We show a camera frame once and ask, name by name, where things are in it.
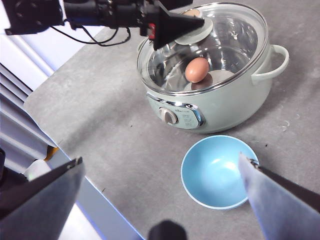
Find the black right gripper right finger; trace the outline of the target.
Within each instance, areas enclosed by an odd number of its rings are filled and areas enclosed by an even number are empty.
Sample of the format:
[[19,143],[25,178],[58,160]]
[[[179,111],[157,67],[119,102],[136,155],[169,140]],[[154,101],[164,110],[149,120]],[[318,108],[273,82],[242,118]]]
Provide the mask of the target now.
[[243,153],[238,168],[250,206],[267,240],[318,240],[320,195]]

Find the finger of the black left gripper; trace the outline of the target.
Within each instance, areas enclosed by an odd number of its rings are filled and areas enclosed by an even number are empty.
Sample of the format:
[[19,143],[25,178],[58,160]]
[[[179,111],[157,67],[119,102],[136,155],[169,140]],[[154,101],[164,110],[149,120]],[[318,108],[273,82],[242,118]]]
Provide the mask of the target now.
[[193,3],[193,0],[159,0],[166,8],[182,8]]
[[158,50],[166,44],[201,28],[205,20],[196,16],[169,12],[162,4],[155,4],[152,14],[153,49]]

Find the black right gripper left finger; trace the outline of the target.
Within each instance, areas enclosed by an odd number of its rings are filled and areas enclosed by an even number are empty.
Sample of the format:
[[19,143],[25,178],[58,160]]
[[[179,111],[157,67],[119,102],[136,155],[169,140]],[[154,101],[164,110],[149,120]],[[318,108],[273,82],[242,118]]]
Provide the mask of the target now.
[[2,240],[56,240],[85,175],[81,157],[0,192]]

